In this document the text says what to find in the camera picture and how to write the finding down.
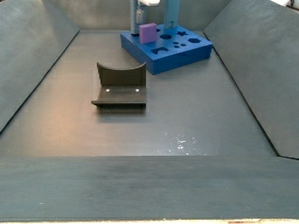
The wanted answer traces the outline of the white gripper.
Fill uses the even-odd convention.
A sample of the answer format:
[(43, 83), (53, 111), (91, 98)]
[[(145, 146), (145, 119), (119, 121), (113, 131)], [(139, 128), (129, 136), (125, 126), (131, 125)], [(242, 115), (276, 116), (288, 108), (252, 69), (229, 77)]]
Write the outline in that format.
[(160, 0), (137, 0), (141, 4), (137, 5), (136, 8), (136, 23), (139, 25), (145, 23), (145, 6), (157, 6), (160, 3)]

